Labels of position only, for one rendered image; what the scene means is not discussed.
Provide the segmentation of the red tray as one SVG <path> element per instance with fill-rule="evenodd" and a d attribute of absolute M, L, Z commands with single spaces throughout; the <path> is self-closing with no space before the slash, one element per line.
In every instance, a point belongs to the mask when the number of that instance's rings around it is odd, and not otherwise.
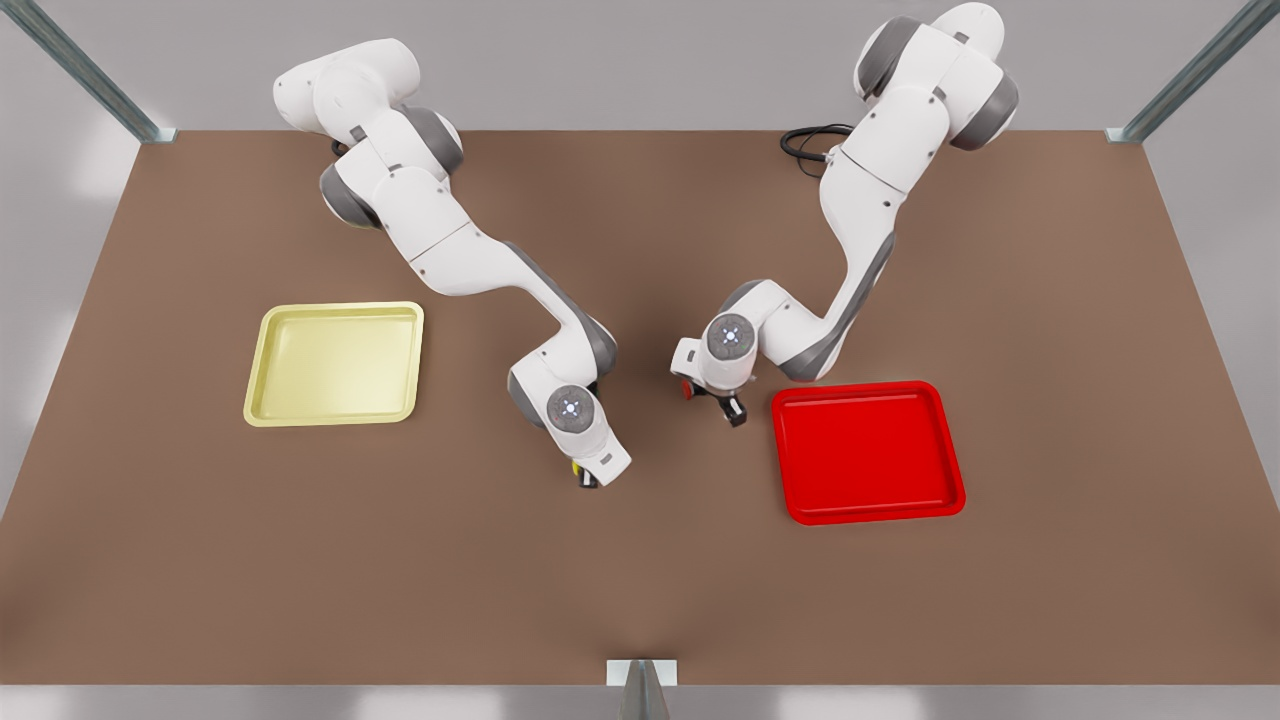
<path fill-rule="evenodd" d="M 785 507 L 805 527 L 963 511 L 940 392 L 925 380 L 782 389 L 771 401 Z"/>

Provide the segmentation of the pale yellow tray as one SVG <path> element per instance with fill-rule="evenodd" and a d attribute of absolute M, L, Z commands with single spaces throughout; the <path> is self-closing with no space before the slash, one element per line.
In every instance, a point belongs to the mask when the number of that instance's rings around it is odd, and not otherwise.
<path fill-rule="evenodd" d="M 244 420 L 260 428 L 403 421 L 416 405 L 424 328 L 424 310 L 412 301 L 270 309 Z"/>

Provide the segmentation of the silver frame post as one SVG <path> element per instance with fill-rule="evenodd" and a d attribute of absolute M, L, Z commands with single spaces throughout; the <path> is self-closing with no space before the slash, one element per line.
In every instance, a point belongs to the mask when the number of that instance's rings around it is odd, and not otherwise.
<path fill-rule="evenodd" d="M 173 143 L 177 140 L 178 129 L 157 126 L 35 0 L 0 0 L 0 12 L 140 143 Z"/>
<path fill-rule="evenodd" d="M 1239 12 L 1125 124 L 1107 128 L 1110 143 L 1143 143 L 1280 15 L 1280 0 L 1248 0 Z"/>
<path fill-rule="evenodd" d="M 663 689 L 678 684 L 675 659 L 609 659 L 605 684 L 621 687 L 616 720 L 669 720 Z"/>

